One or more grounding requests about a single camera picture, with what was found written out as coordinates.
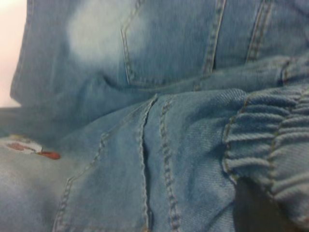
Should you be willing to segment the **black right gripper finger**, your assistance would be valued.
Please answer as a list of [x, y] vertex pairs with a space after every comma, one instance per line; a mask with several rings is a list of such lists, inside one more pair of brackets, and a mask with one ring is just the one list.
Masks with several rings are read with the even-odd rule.
[[237, 180], [234, 201], [237, 232], [298, 232], [267, 191], [248, 177]]

